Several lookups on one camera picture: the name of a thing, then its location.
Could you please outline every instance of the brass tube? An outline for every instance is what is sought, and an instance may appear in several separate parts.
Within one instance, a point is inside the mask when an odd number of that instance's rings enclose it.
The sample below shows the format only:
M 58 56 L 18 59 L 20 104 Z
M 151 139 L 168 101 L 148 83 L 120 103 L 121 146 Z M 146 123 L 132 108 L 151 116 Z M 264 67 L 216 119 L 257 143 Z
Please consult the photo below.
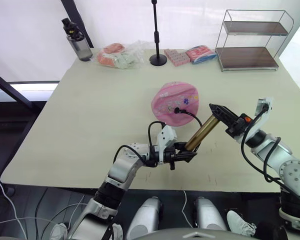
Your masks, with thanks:
M 186 143 L 185 148 L 188 151 L 193 151 L 218 123 L 219 120 L 215 118 L 215 116 L 211 115 L 202 127 L 200 127 L 200 129 Z

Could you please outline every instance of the floor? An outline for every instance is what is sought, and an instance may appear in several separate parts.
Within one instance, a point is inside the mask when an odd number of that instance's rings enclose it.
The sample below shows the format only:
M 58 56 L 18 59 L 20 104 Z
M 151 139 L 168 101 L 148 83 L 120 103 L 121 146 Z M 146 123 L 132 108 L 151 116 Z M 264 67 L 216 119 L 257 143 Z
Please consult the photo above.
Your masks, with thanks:
M 21 118 L 13 116 L 14 122 L 8 121 L 7 115 L 0 117 L 0 172 L 6 165 L 10 153 L 18 142 L 24 127 L 27 125 L 27 115 Z M 54 187 L 26 186 L 26 185 L 6 185 L 6 188 L 14 190 L 12 201 L 17 210 L 17 216 L 34 217 L 37 208 L 37 217 L 50 220 L 56 213 L 64 207 L 82 202 L 87 203 L 93 196 L 95 189 L 61 189 Z M 237 209 L 243 214 L 244 219 L 249 223 L 256 225 L 260 221 L 268 221 L 276 225 L 282 224 L 282 219 L 278 215 L 279 195 L 277 193 L 240 193 L 240 192 L 204 192 L 204 191 L 186 191 L 187 205 L 185 213 L 191 223 L 193 223 L 193 202 L 197 197 L 206 197 L 210 199 L 218 208 L 224 221 L 226 221 L 226 212 L 229 209 Z M 115 222 L 122 225 L 124 232 L 128 230 L 129 224 L 142 203 L 152 196 L 157 196 L 164 204 L 163 219 L 159 223 L 159 229 L 187 227 L 187 222 L 181 213 L 185 202 L 185 196 L 182 191 L 175 190 L 129 190 L 122 200 L 119 213 Z M 75 207 L 70 207 L 61 212 L 53 221 L 56 223 L 64 222 L 69 224 L 70 217 Z M 82 211 L 78 207 L 73 215 L 73 221 L 78 218 Z M 0 194 L 0 221 L 14 218 L 13 210 L 10 204 Z M 21 220 L 26 229 L 29 240 L 36 239 L 36 227 L 33 219 Z M 43 232 L 47 222 L 37 221 L 38 239 L 48 240 L 53 224 L 49 224 Z M 0 224 L 0 236 L 22 238 L 22 232 L 16 221 Z

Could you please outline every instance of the table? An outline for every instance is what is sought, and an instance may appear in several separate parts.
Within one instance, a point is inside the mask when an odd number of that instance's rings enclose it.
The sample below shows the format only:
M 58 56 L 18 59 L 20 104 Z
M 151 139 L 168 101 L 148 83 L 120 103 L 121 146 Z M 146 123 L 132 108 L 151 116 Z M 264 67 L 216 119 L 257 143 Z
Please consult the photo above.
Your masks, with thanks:
M 263 130 L 280 136 L 300 158 L 300 90 L 279 59 L 279 69 L 221 72 L 217 59 L 199 65 L 114 69 L 94 61 L 75 60 L 65 73 L 1 181 L 7 184 L 98 188 L 119 146 L 147 143 L 147 128 L 156 120 L 151 100 L 163 84 L 185 81 L 197 87 L 202 122 L 211 115 L 208 104 L 224 105 L 237 115 L 253 117 L 259 97 L 274 97 L 270 119 Z M 152 139 L 159 126 L 153 128 Z M 196 121 L 177 127 L 179 141 L 188 141 L 199 128 Z M 240 145 L 219 123 L 204 139 L 190 162 L 157 168 L 142 167 L 132 189 L 225 192 L 279 192 L 275 183 L 252 169 Z M 262 163 L 246 150 L 259 167 Z

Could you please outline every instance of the pink package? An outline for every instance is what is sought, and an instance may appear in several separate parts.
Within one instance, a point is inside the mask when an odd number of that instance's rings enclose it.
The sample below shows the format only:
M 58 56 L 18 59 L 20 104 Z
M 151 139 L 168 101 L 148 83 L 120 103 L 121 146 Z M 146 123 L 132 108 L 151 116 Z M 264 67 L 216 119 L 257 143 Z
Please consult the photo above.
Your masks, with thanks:
M 169 126 L 179 127 L 194 118 L 187 114 L 175 113 L 175 108 L 184 109 L 194 115 L 199 108 L 197 89 L 189 83 L 173 81 L 162 86 L 151 102 L 155 117 Z
M 178 53 L 177 50 L 166 49 L 164 54 L 173 63 L 175 67 L 190 63 L 190 58 L 185 52 Z

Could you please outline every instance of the electrical cable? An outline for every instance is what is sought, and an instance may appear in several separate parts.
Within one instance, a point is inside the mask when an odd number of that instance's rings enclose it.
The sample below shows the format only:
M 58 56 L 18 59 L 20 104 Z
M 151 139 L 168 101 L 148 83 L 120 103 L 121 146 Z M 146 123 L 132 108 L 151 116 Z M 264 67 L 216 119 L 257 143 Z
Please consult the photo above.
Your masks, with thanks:
M 34 217 L 36 218 L 37 215 L 38 215 L 38 210 L 39 210 L 39 206 L 40 206 L 40 203 L 42 201 L 42 199 L 44 198 L 46 192 L 47 192 L 48 188 L 46 187 L 40 200 L 38 201 L 38 204 L 36 205 L 36 208 L 35 208 L 35 213 L 34 213 Z M 35 225 L 35 239 L 38 240 L 39 238 L 39 233 L 38 233 L 38 224 L 37 224 L 37 219 L 34 220 L 34 225 Z
M 9 223 L 9 222 L 13 222 L 13 221 L 20 221 L 20 220 L 25 220 L 25 219 L 35 219 L 35 220 L 39 219 L 39 220 L 47 221 L 49 223 L 53 223 L 55 225 L 58 224 L 58 223 L 56 223 L 54 221 L 51 221 L 51 220 L 48 220 L 48 219 L 45 219 L 45 218 L 42 218 L 42 217 L 33 217 L 33 216 L 20 217 L 20 218 L 14 218 L 14 219 L 10 219 L 10 220 L 0 221 L 0 224 Z
M 83 210 L 84 210 L 84 206 L 81 205 L 81 212 L 82 212 Z
M 63 209 L 61 209 L 59 212 L 57 212 L 57 213 L 56 213 L 49 221 L 50 221 L 51 223 L 54 223 L 52 220 L 55 219 L 55 218 L 56 218 L 59 214 L 61 214 L 64 210 L 66 210 L 66 209 L 68 209 L 68 208 L 70 208 L 70 207 L 73 207 L 73 206 L 78 206 L 78 205 L 88 205 L 88 204 L 86 204 L 86 203 L 74 203 L 74 204 L 68 205 L 68 206 L 64 207 Z M 42 231 L 42 234 L 41 234 L 41 237 L 40 237 L 41 240 L 43 239 L 44 233 L 45 233 L 47 227 L 49 226 L 50 222 L 43 228 L 43 231 Z
M 128 145 L 122 145 L 118 148 L 118 150 L 116 151 L 115 155 L 114 155 L 114 158 L 113 158 L 113 163 L 115 163 L 116 159 L 117 159 L 117 156 L 120 152 L 120 150 L 122 148 L 127 148 L 127 149 L 130 149 L 135 155 L 137 155 L 137 157 L 141 160 L 141 162 L 146 165 L 146 161 L 144 160 L 144 158 L 136 151 L 134 150 L 131 146 L 128 146 Z
M 270 149 L 270 151 L 267 153 L 267 155 L 265 156 L 265 159 L 263 161 L 263 176 L 264 176 L 264 179 L 268 182 L 268 183 L 272 183 L 273 180 L 269 179 L 267 177 L 267 166 L 268 166 L 268 161 L 269 161 L 269 158 L 271 156 L 271 154 L 273 153 L 273 151 L 276 149 L 276 147 L 278 146 L 278 144 L 280 143 L 281 141 L 281 137 L 277 137 L 276 138 L 276 141 L 275 143 L 273 144 L 272 148 Z
M 5 196 L 5 198 L 11 203 L 11 206 L 12 206 L 13 211 L 14 211 L 14 217 L 15 217 L 15 220 L 18 222 L 18 224 L 19 224 L 19 226 L 20 226 L 20 228 L 21 228 L 21 230 L 22 230 L 22 233 L 23 233 L 23 235 L 24 235 L 24 238 L 27 240 L 28 238 L 27 238 L 26 232 L 25 232 L 24 227 L 22 226 L 20 220 L 18 219 L 17 211 L 16 211 L 16 207 L 15 207 L 14 203 L 13 203 L 13 202 L 11 201 L 11 199 L 6 195 L 5 190 L 4 190 L 4 187 L 1 185 L 1 183 L 0 183 L 0 188 L 1 188 L 1 190 L 2 190 L 2 194 L 3 194 L 3 195 Z
M 30 189 L 29 194 L 27 194 L 27 196 L 26 196 L 25 206 L 28 206 L 28 204 L 29 204 L 29 198 L 30 198 L 31 192 L 32 192 L 32 190 Z M 25 215 L 26 215 L 26 210 L 27 210 L 27 208 L 25 207 L 25 208 L 23 209 L 22 216 L 25 216 Z M 25 229 L 25 234 L 26 234 L 27 236 L 29 236 L 29 235 L 28 235 L 27 221 L 24 221 L 24 229 Z
M 115 233 L 114 233 L 114 226 L 113 226 L 113 224 L 111 224 L 111 239 L 112 240 L 115 240 Z
M 72 197 L 72 194 L 73 194 L 73 192 L 71 192 L 70 193 L 70 196 L 69 196 L 69 199 L 68 199 L 68 202 L 67 202 L 67 206 L 69 205 L 69 203 L 70 203 L 70 200 L 71 200 L 71 197 Z M 63 218 L 62 218 L 62 223 L 64 223 L 65 222 L 65 217 L 66 217 L 66 215 L 67 215 L 67 211 L 68 210 L 65 210 L 65 212 L 64 212 L 64 215 L 63 215 Z
M 182 208 L 181 212 L 182 212 L 182 214 L 183 214 L 183 216 L 184 216 L 186 222 L 189 224 L 190 228 L 193 228 L 193 226 L 192 226 L 191 223 L 189 222 L 189 220 L 188 220 L 188 218 L 187 218 L 187 216 L 186 216 L 186 214 L 185 214 L 185 212 L 184 212 L 185 207 L 186 207 L 186 204 L 187 204 L 187 194 L 186 194 L 186 191 L 185 191 L 185 190 L 183 190 L 183 193 L 184 193 L 185 201 L 184 201 L 184 205 L 183 205 L 183 208 Z
M 84 199 L 84 197 L 85 197 L 85 194 L 82 196 L 82 198 L 81 198 L 81 200 L 79 201 L 78 205 L 75 207 L 75 209 L 74 209 L 73 213 L 71 214 L 71 217 L 70 217 L 70 220 L 69 220 L 69 225 L 68 225 L 68 227 L 67 227 L 67 230 L 69 230 L 69 229 L 70 229 L 70 225 L 71 225 L 71 220 L 72 220 L 72 217 L 74 216 L 74 214 L 75 214 L 75 211 L 76 211 L 76 210 L 77 210 L 77 208 L 79 207 L 79 204 L 82 202 L 82 200 Z
M 197 116 L 194 115 L 194 114 L 192 114 L 191 112 L 188 112 L 188 111 L 185 110 L 185 109 L 180 109 L 180 108 L 176 107 L 176 108 L 174 109 L 174 113 L 175 113 L 175 114 L 187 114 L 187 115 L 193 117 L 195 120 L 197 120 L 197 122 L 198 122 L 199 125 L 200 125 L 200 128 L 202 127 L 202 122 L 200 121 L 200 119 L 197 118 Z M 193 150 L 194 153 L 196 153 L 196 152 L 198 151 L 198 149 L 199 149 L 199 147 L 200 147 L 200 144 L 201 144 L 201 142 L 198 144 L 198 146 L 195 147 L 195 149 Z
M 163 129 L 165 126 L 166 126 L 166 124 L 163 122 L 163 121 L 153 121 L 153 122 L 151 122 L 150 124 L 149 124 L 149 126 L 148 126 L 148 138 L 149 138 L 149 145 L 150 145 L 150 148 L 152 149 L 152 140 L 151 140 L 151 135 L 150 135 L 150 130 L 151 130 L 151 126 L 153 125 L 153 124 L 161 124 L 161 128 Z
M 300 196 L 297 195 L 293 190 L 291 190 L 289 187 L 287 187 L 285 184 L 283 184 L 282 182 L 279 182 L 277 178 L 270 176 L 267 173 L 264 173 L 264 171 L 262 171 L 261 169 L 259 169 L 257 166 L 255 166 L 246 156 L 245 154 L 245 142 L 246 142 L 246 138 L 247 135 L 249 133 L 249 131 L 251 130 L 251 128 L 255 125 L 255 123 L 257 122 L 257 120 L 265 113 L 269 110 L 269 108 L 264 107 L 261 112 L 250 122 L 250 124 L 248 125 L 242 141 L 241 141 L 241 154 L 244 158 L 244 160 L 251 166 L 253 167 L 256 171 L 258 171 L 259 173 L 261 173 L 263 176 L 266 176 L 268 179 L 270 179 L 271 181 L 275 182 L 276 184 L 278 184 L 280 187 L 282 187 L 283 189 L 285 189 L 286 191 L 288 191 L 290 194 L 292 194 L 295 198 L 297 198 L 300 201 Z

